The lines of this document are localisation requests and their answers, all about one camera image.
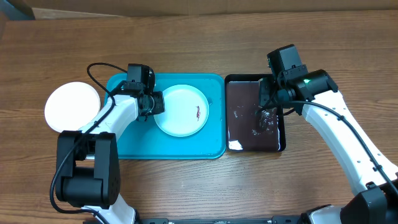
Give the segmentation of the light blue plate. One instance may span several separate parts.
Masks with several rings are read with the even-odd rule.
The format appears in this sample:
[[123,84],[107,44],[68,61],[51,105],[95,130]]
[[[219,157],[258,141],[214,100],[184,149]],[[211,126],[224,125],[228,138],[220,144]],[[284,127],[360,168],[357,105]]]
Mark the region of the light blue plate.
[[174,137],[191,136],[204,127],[210,109],[205,95],[190,85],[174,85],[163,91],[165,111],[154,116],[158,127]]

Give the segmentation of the pink white plate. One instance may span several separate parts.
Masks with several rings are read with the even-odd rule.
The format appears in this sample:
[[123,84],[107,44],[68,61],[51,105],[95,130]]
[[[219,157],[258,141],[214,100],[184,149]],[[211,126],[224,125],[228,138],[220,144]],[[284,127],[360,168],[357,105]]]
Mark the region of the pink white plate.
[[58,87],[47,99],[44,117],[56,132],[76,131],[100,111],[98,92],[89,84],[70,82]]

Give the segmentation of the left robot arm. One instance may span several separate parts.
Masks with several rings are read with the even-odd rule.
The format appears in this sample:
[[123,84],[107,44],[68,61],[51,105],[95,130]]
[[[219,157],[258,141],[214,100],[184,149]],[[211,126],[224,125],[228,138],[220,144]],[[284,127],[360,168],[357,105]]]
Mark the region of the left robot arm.
[[99,223],[135,223],[137,212],[120,194],[117,141],[137,118],[165,111],[163,93],[152,84],[121,81],[107,92],[101,111],[78,131],[63,131],[50,185],[50,203],[60,213],[90,213]]

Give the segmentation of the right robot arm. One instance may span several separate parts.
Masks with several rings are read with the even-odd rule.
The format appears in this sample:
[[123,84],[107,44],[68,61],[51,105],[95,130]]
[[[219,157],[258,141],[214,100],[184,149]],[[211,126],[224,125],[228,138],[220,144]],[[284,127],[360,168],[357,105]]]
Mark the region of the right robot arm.
[[293,68],[259,80],[259,107],[293,108],[320,134],[354,195],[302,213],[300,223],[397,223],[397,165],[374,145],[324,70]]

